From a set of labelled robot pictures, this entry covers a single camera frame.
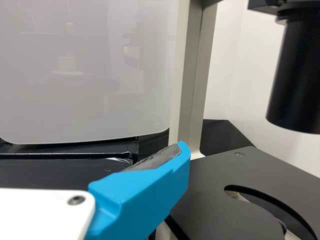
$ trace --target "metal screw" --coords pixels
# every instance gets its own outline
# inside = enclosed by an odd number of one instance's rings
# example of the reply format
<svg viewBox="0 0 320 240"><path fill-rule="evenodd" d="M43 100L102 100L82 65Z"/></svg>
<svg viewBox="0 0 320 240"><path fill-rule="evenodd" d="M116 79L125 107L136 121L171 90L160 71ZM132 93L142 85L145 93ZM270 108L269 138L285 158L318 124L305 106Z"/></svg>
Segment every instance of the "metal screw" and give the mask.
<svg viewBox="0 0 320 240"><path fill-rule="evenodd" d="M237 157L244 157L245 154L242 152L236 152L234 155L236 155Z"/></svg>
<svg viewBox="0 0 320 240"><path fill-rule="evenodd" d="M82 204L86 198L84 196L73 196L68 200L69 205L79 205Z"/></svg>

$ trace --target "white plastic panel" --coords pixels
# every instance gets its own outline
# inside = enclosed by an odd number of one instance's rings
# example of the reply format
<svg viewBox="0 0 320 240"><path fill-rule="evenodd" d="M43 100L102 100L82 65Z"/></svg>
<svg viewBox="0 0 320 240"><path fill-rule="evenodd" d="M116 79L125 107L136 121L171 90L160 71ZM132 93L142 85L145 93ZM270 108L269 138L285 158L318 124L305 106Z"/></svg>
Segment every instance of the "white plastic panel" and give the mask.
<svg viewBox="0 0 320 240"><path fill-rule="evenodd" d="M178 0L1 3L1 138L69 143L169 127Z"/></svg>
<svg viewBox="0 0 320 240"><path fill-rule="evenodd" d="M95 213L86 191L0 188L0 239L80 240ZM85 200L69 205L69 199Z"/></svg>

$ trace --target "white vertical pillar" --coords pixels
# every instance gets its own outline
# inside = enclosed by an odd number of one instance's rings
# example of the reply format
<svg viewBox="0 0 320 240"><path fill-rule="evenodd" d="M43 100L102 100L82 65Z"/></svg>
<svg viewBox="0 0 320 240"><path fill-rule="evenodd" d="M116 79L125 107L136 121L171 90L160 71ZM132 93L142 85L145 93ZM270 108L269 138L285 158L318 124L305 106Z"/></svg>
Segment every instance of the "white vertical pillar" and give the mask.
<svg viewBox="0 0 320 240"><path fill-rule="evenodd" d="M217 5L203 9L201 0L180 0L178 11L169 144L186 142L195 159L203 156L200 141Z"/></svg>

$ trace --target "black cylinder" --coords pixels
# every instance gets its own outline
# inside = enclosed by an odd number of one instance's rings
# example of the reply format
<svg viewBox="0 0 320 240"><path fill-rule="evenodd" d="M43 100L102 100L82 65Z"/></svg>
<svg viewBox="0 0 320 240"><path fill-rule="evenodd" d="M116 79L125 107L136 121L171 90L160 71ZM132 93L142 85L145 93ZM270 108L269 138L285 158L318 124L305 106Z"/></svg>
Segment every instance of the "black cylinder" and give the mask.
<svg viewBox="0 0 320 240"><path fill-rule="evenodd" d="M320 134L320 17L286 23L266 119Z"/></svg>

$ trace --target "blue plastic clip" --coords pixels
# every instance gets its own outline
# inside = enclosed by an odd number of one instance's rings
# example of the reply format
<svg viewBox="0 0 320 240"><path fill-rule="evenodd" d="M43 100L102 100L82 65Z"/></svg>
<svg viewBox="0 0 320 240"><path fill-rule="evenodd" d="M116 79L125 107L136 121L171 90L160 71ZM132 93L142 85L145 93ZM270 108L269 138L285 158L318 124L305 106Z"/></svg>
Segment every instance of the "blue plastic clip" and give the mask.
<svg viewBox="0 0 320 240"><path fill-rule="evenodd" d="M87 240L144 240L170 214L188 187L190 150L163 165L146 170L113 173L91 182L95 214Z"/></svg>

